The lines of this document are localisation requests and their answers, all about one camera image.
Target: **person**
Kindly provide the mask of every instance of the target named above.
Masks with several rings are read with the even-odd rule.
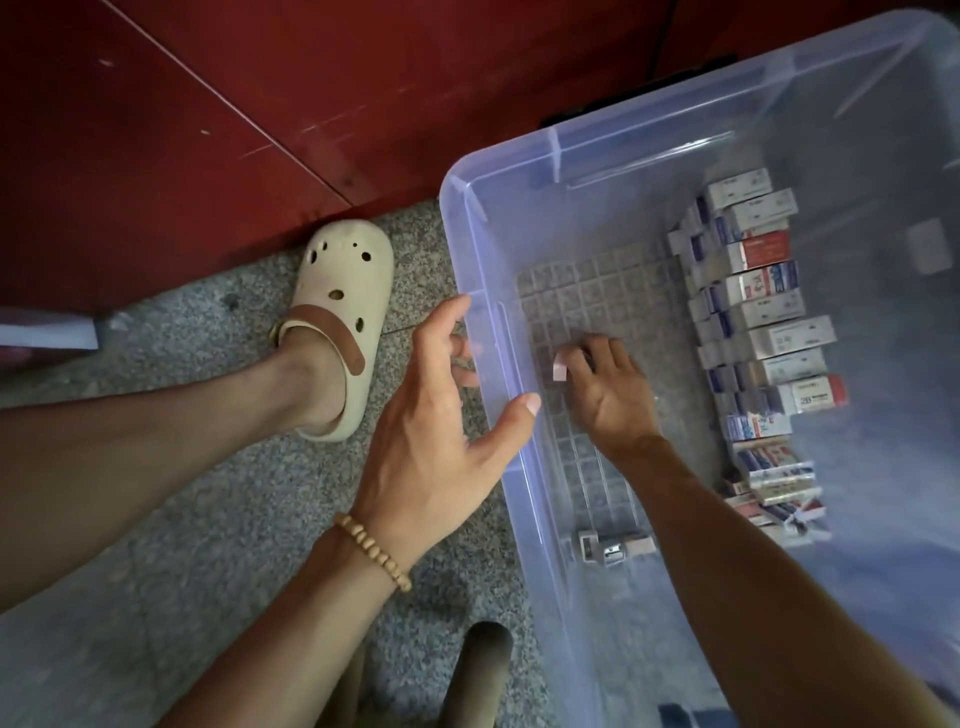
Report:
[[[475,386],[476,374],[451,359],[470,358],[468,341],[453,333],[469,306],[469,296],[444,301],[413,332],[349,511],[394,572],[331,526],[161,725],[313,725],[398,577],[470,516],[530,439],[535,393],[511,400],[480,439],[464,436],[458,384]],[[578,347],[561,354],[574,412],[636,491],[740,722],[947,725],[923,683],[697,482],[660,435],[650,386],[623,344],[592,335],[584,346],[592,366]],[[234,374],[0,412],[0,610],[95,556],[240,448],[295,428],[323,431],[344,406],[335,364],[330,342],[303,327]]]

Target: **red panel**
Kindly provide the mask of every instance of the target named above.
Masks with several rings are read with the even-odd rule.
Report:
[[[118,0],[355,205],[645,80],[668,0]]]
[[[908,0],[679,0],[656,75],[729,53],[739,59],[758,56],[881,12],[917,5]]]
[[[347,209],[98,0],[0,10],[0,304],[102,311]]]

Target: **bracelet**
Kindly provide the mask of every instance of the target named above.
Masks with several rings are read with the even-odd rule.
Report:
[[[361,523],[346,513],[337,513],[333,517],[333,522],[343,528],[350,535],[350,538],[363,549],[364,553],[370,556],[372,561],[390,574],[390,578],[396,582],[402,592],[406,593],[414,588],[410,577],[403,573],[397,562],[390,558],[389,553],[376,544],[373,536],[367,533],[367,529]]]

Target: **hand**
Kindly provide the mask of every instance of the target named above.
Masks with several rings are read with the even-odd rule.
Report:
[[[457,384],[479,382],[450,359],[471,358],[468,341],[451,333],[469,307],[469,296],[448,299],[414,330],[406,376],[376,425],[350,510],[405,570],[480,506],[540,410],[538,395],[520,395],[489,433],[467,440]]]
[[[574,419],[609,460],[634,449],[648,436],[660,436],[657,409],[647,377],[623,342],[592,334],[585,342],[596,372],[580,347],[561,349],[569,372]]]

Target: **grid pattern on container bottom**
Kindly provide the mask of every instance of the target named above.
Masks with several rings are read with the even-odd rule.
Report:
[[[520,273],[516,288],[574,531],[606,535],[649,529],[623,476],[571,421],[564,383],[553,381],[557,348],[585,332],[623,340],[653,388],[664,436],[701,482],[718,482],[726,461],[723,439],[696,358],[683,271],[661,242],[629,245],[577,263],[540,265]],[[550,496],[563,504],[561,494]]]

